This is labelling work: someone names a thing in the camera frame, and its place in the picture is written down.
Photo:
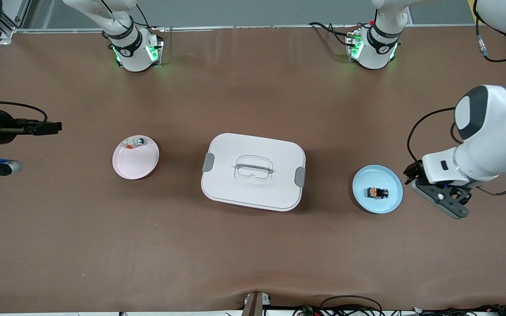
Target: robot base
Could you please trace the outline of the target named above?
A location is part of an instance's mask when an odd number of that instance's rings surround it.
[[[363,40],[367,38],[367,32],[370,32],[370,29],[361,26],[359,29],[353,31],[352,38],[346,39],[347,44],[354,45],[354,47],[347,46],[349,60],[350,62],[357,62],[368,69],[383,68],[388,62],[394,59],[395,50],[399,44],[395,44],[390,54],[378,54],[374,47]]]
[[[115,48],[112,49],[115,52],[118,66],[130,72],[142,72],[150,67],[161,66],[163,38],[146,29],[139,29],[139,32],[146,38],[145,44],[141,44],[132,57],[122,56]]]

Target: brown tablecloth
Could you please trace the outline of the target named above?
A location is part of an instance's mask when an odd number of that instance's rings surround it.
[[[506,57],[505,38],[485,38]],[[402,40],[371,71],[313,29],[175,32],[162,67],[130,73],[100,34],[14,36],[0,49],[0,100],[43,108],[64,130],[0,146],[24,165],[0,177],[0,312],[232,309],[253,290],[277,305],[333,294],[390,309],[506,303],[506,196],[475,192],[470,216],[453,220],[407,187],[387,215],[350,194],[369,164],[403,177],[421,116],[478,84],[506,85],[506,64],[482,59],[472,27],[408,28]],[[415,153],[454,146],[451,123],[447,113],[423,122]],[[305,150],[297,208],[203,195],[203,158],[224,132]],[[111,156],[134,134],[157,140],[162,163],[128,181]],[[506,188],[506,175],[487,186]]]

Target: container lid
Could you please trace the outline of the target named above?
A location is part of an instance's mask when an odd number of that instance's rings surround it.
[[[387,198],[368,197],[368,188],[388,190]],[[360,206],[376,214],[395,210],[403,198],[403,188],[396,174],[380,165],[360,169],[353,179],[353,194]]]
[[[206,154],[202,191],[211,200],[285,212],[300,202],[305,162],[297,144],[221,134]]]

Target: floor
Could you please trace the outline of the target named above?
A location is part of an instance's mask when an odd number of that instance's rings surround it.
[[[373,18],[370,0],[139,0],[151,25],[274,26],[310,22],[357,24]],[[96,25],[62,0],[38,0],[32,6],[31,29],[86,29]],[[437,0],[411,8],[414,24],[473,23],[466,0]],[[142,21],[139,12],[132,12]]]

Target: cable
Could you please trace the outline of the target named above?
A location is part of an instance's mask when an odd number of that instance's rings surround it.
[[[502,34],[504,37],[506,37],[506,33],[505,32],[502,32],[492,26],[490,26],[489,24],[487,24],[483,18],[481,18],[478,10],[477,10],[477,0],[474,0],[473,2],[473,6],[472,6],[472,11],[473,11],[473,14],[476,16],[476,36],[478,36],[478,40],[480,41],[480,46],[483,45],[483,40],[481,39],[481,35],[480,35],[480,28],[479,28],[479,25],[480,25],[480,21],[485,24],[486,26],[489,26],[490,28],[492,28],[493,30],[495,30],[496,32],[498,32],[499,34]],[[488,57],[487,55],[487,50],[480,50],[482,52],[482,56],[484,56],[484,58],[490,62],[506,62],[506,58],[505,59],[501,59],[501,60],[493,60],[491,58]]]
[[[419,124],[421,122],[423,122],[426,118],[428,118],[429,116],[432,116],[434,114],[437,114],[437,113],[440,113],[440,112],[446,112],[446,111],[453,111],[455,110],[456,107],[452,106],[452,108],[442,108],[441,110],[436,110],[436,111],[433,111],[433,112],[430,112],[429,114],[427,114],[426,116],[423,116],[422,118],[420,118],[420,120],[418,120],[415,125],[413,126],[413,128],[411,128],[411,132],[409,132],[409,136],[407,137],[407,151],[409,152],[411,158],[413,158],[413,160],[416,162],[416,164],[419,166],[419,161],[417,160],[417,158],[415,157],[415,155],[413,154],[413,151],[411,151],[411,145],[410,145],[410,141],[411,141],[411,137],[413,136],[413,132],[415,132],[415,129],[417,128],[417,126],[419,126]]]
[[[329,23],[329,27],[331,28],[331,31],[333,32],[333,34],[335,34],[335,38],[339,41],[339,43],[341,43],[341,44],[343,44],[345,46],[348,46],[348,47],[354,47],[355,46],[354,44],[343,42],[339,38],[339,36],[337,35],[337,32],[335,32],[335,29],[333,28],[333,25],[331,23]]]
[[[374,23],[376,23],[376,18],[378,18],[378,9],[376,9],[376,12],[374,12],[374,20],[373,20]],[[369,23],[362,24],[361,22],[358,22],[357,26],[360,26],[361,28],[365,28],[365,29],[371,29],[372,28],[372,26]]]
[[[372,298],[367,298],[366,296],[360,296],[360,295],[338,295],[338,296],[332,296],[330,298],[326,298],[325,300],[323,300],[323,302],[321,302],[321,304],[319,304],[319,308],[323,308],[323,304],[325,304],[325,302],[329,302],[331,300],[336,300],[338,298],[361,298],[363,300],[367,300],[367,301],[370,301],[370,302],[373,302],[374,304],[376,304],[380,310],[380,313],[383,314],[382,312],[382,306],[379,302],[377,302],[376,300],[373,300]]]
[[[484,305],[476,308],[470,309],[454,309],[448,308],[444,310],[423,310],[419,315],[420,316],[468,316],[468,314],[472,314],[477,316],[475,312],[494,312],[498,314],[498,316],[506,316],[506,305]]]
[[[142,11],[142,9],[140,8],[139,4],[136,4],[136,8],[138,8],[138,11],[140,11],[140,14],[142,15],[142,18],[144,18],[144,21],[146,23],[144,24],[144,23],[134,22],[134,24],[138,24],[140,26],[146,26],[147,29],[159,28],[159,26],[150,26],[149,25],[149,23],[147,21],[147,18],[146,18],[146,15],[144,14],[144,12]]]
[[[122,24],[122,23],[120,22],[120,20],[114,16],[114,13],[112,12],[111,8],[109,8],[109,7],[108,7],[108,5],[105,3],[105,0],[101,0],[101,2],[105,5],[105,7],[106,7],[106,8],[107,8],[107,10],[110,12],[110,14],[112,15],[112,17],[113,17],[113,18],[115,18],[115,20],[117,20],[117,21],[118,21],[118,23],[119,23],[120,25],[122,25],[122,27],[123,27],[123,28],[125,28],[126,30],[129,30],[129,29],[130,29],[130,28],[127,28],[127,27],[126,27],[126,25]]]
[[[331,30],[330,28],[328,28],[327,26],[325,26],[325,25],[323,25],[323,24],[321,24],[319,22],[312,22],[312,23],[310,23],[308,25],[311,25],[311,26],[317,25],[317,26],[320,26],[321,28],[323,28],[324,30],[326,30],[327,32],[335,33],[335,34],[340,35],[340,36],[347,36],[347,33],[337,32],[337,31],[334,32],[333,30]]]
[[[140,11],[140,14],[142,15],[142,18],[144,18],[144,22],[146,22],[146,26],[149,28],[149,23],[147,21],[146,15],[144,12],[142,12],[142,9],[140,8],[139,4],[136,4],[136,8],[138,8],[138,11]]]
[[[479,190],[481,190],[482,192],[485,192],[491,196],[502,196],[502,195],[505,195],[506,194],[506,190],[504,190],[503,192],[499,192],[499,193],[493,193],[493,192],[490,192],[489,190],[483,188],[483,187],[477,187]]]
[[[463,144],[463,142],[461,140],[459,140],[458,138],[456,138],[456,136],[454,135],[454,127],[455,126],[456,126],[456,122],[452,123],[452,126],[450,127],[450,136],[452,137],[452,140],[454,140],[458,144]]]
[[[0,104],[20,106],[22,108],[30,108],[31,110],[35,110],[37,112],[40,112],[44,116],[44,120],[42,120],[42,122],[40,122],[40,124],[36,125],[32,129],[32,132],[35,131],[35,130],[37,130],[37,128],[40,128],[40,126],[46,124],[46,122],[48,122],[48,114],[46,114],[46,112],[44,112],[43,110],[40,110],[40,108],[37,108],[36,106],[32,106],[32,105],[28,105],[28,104],[22,104],[22,103],[18,103],[18,102],[7,102],[7,101],[0,101]]]

